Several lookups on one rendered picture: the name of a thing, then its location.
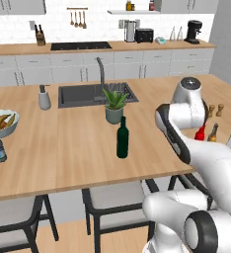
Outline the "green glass wine bottle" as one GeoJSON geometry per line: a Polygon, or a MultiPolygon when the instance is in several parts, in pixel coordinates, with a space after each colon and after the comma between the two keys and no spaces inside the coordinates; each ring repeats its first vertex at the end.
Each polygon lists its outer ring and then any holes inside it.
{"type": "Polygon", "coordinates": [[[118,158],[125,158],[128,153],[129,131],[125,125],[126,117],[121,118],[120,127],[117,130],[116,155],[118,158]]]}

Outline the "potted green plant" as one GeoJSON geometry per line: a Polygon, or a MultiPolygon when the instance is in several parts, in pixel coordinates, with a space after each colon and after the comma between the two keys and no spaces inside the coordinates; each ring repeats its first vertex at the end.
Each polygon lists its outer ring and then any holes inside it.
{"type": "Polygon", "coordinates": [[[120,122],[123,116],[123,107],[125,106],[126,94],[122,94],[118,91],[106,91],[103,90],[108,104],[106,105],[106,120],[116,125],[120,122]]]}

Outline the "dark grey sink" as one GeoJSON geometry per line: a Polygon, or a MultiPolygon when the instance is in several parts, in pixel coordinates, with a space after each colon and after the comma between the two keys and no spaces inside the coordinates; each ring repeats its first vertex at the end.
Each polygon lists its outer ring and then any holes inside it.
{"type": "MultiPolygon", "coordinates": [[[[126,82],[108,83],[105,85],[107,92],[117,91],[126,94],[126,103],[137,102],[138,99],[126,82]]],[[[107,105],[109,102],[102,91],[101,84],[60,86],[58,88],[58,107],[75,108],[107,105]]]]}

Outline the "grey sink tap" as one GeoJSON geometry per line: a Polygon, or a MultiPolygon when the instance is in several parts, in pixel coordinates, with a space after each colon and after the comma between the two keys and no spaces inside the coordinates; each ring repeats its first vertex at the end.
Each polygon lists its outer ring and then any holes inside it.
{"type": "Polygon", "coordinates": [[[95,100],[96,101],[105,101],[106,97],[104,95],[104,89],[105,89],[105,70],[104,70],[104,65],[102,63],[102,60],[97,57],[97,61],[100,67],[100,75],[101,75],[101,90],[98,91],[95,95],[95,100]]]}

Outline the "grey cushioned black stool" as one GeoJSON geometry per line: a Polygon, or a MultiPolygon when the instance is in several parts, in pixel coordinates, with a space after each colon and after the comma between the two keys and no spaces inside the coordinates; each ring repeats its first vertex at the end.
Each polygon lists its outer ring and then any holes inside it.
{"type": "Polygon", "coordinates": [[[82,189],[88,235],[91,234],[90,216],[94,220],[95,253],[101,253],[102,234],[147,226],[147,240],[152,238],[155,222],[143,213],[144,198],[141,181],[82,189]]]}
{"type": "Polygon", "coordinates": [[[39,253],[39,222],[48,220],[54,240],[59,239],[48,195],[0,201],[0,253],[30,248],[39,253]]]}

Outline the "grey base cupboard run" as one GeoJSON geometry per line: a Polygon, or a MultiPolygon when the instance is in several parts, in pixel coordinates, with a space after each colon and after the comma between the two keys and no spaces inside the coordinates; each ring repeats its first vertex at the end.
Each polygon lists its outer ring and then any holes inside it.
{"type": "Polygon", "coordinates": [[[206,74],[214,49],[0,56],[0,87],[206,74]]]}

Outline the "grey soap dispenser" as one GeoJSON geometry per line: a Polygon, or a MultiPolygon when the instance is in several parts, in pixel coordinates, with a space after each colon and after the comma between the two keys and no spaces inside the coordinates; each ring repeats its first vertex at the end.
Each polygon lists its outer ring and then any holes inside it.
{"type": "Polygon", "coordinates": [[[39,104],[40,108],[44,111],[49,110],[51,107],[48,92],[45,90],[43,85],[39,86],[38,104],[39,104]]]}

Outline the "red bottle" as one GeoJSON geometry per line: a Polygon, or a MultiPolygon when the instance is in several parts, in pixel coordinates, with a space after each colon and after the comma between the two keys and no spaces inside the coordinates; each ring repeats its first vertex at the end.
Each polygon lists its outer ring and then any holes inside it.
{"type": "Polygon", "coordinates": [[[204,131],[205,131],[205,126],[201,126],[201,127],[199,128],[199,130],[196,132],[194,138],[195,138],[196,140],[204,140],[204,138],[205,138],[204,131]]]}

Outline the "black hob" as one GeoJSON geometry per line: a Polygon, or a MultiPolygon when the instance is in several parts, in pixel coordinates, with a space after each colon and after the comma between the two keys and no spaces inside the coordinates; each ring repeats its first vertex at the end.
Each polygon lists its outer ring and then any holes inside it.
{"type": "Polygon", "coordinates": [[[108,49],[108,42],[54,42],[51,50],[83,50],[83,49],[108,49]]]}

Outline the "black toaster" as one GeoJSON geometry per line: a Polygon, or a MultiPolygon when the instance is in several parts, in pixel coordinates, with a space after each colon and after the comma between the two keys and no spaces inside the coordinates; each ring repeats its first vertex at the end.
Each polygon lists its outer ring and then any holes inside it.
{"type": "Polygon", "coordinates": [[[135,41],[141,42],[153,42],[154,30],[153,29],[140,29],[135,30],[135,41]]]}

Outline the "silver paper towel holder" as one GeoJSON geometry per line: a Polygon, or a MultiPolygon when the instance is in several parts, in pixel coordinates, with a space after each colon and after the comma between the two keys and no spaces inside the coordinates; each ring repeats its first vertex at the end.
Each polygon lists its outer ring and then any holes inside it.
{"type": "Polygon", "coordinates": [[[126,42],[134,42],[135,25],[135,21],[124,21],[124,40],[126,42]]]}

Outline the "amber glass bottle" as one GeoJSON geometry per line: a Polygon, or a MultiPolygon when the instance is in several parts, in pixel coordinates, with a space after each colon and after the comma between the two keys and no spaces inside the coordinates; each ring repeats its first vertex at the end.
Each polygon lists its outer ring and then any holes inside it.
{"type": "Polygon", "coordinates": [[[218,130],[218,123],[215,123],[213,128],[212,128],[211,133],[208,136],[207,141],[210,141],[210,142],[215,142],[216,141],[217,130],[218,130]]]}

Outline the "pale blue fruit bowl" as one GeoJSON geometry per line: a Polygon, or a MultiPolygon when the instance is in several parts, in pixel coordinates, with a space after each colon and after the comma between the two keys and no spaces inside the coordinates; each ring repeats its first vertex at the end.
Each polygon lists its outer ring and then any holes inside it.
{"type": "Polygon", "coordinates": [[[11,117],[15,117],[12,124],[8,127],[0,129],[0,138],[6,137],[14,132],[19,121],[19,114],[12,110],[0,110],[0,116],[8,115],[6,122],[10,120],[11,117]]]}

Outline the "yellow banana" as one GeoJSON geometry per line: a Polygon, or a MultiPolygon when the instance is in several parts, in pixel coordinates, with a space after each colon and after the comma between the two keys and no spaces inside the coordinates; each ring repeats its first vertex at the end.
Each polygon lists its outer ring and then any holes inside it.
{"type": "Polygon", "coordinates": [[[15,119],[15,114],[13,116],[11,115],[3,115],[0,116],[0,129],[5,128],[5,127],[9,127],[13,121],[15,119]],[[4,122],[8,117],[10,117],[11,119],[8,122],[4,122]]]}

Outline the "wooden knife block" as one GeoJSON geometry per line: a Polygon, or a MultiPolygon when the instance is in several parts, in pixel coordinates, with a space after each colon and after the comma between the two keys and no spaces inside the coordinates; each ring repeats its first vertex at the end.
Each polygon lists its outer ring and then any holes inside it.
{"type": "Polygon", "coordinates": [[[36,39],[37,39],[38,46],[44,46],[45,37],[44,37],[43,30],[41,28],[41,25],[35,26],[35,31],[36,31],[36,39]]]}

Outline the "black coffee machine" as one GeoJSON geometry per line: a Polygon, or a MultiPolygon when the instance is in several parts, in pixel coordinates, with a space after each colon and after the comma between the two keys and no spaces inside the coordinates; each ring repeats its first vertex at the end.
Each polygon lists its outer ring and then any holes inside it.
{"type": "Polygon", "coordinates": [[[196,34],[200,33],[201,27],[202,27],[201,21],[189,20],[188,31],[187,31],[187,36],[185,38],[185,42],[189,42],[192,44],[199,44],[199,40],[196,38],[196,34]]]}

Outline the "rail with hanging wooden tools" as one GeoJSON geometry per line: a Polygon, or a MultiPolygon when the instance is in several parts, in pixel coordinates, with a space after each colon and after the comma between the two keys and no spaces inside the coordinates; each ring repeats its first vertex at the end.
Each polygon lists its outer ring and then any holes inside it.
{"type": "Polygon", "coordinates": [[[86,12],[88,11],[87,7],[67,7],[67,11],[70,12],[70,25],[75,28],[86,29],[86,12]]]}

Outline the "white wall shelf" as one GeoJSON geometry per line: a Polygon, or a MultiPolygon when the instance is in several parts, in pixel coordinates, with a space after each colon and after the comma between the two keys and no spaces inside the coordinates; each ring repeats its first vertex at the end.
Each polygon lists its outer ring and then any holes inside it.
{"type": "Polygon", "coordinates": [[[125,10],[108,10],[111,15],[160,15],[161,12],[158,11],[148,11],[148,10],[136,10],[136,11],[125,11],[125,10]]]}

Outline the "grey wall cupboard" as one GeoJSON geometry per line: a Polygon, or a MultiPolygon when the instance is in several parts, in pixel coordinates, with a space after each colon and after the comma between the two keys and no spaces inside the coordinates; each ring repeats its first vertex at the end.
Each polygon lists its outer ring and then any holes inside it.
{"type": "Polygon", "coordinates": [[[0,15],[45,14],[45,0],[0,0],[0,15]]]}
{"type": "Polygon", "coordinates": [[[219,0],[154,0],[161,14],[215,14],[219,0]]]}

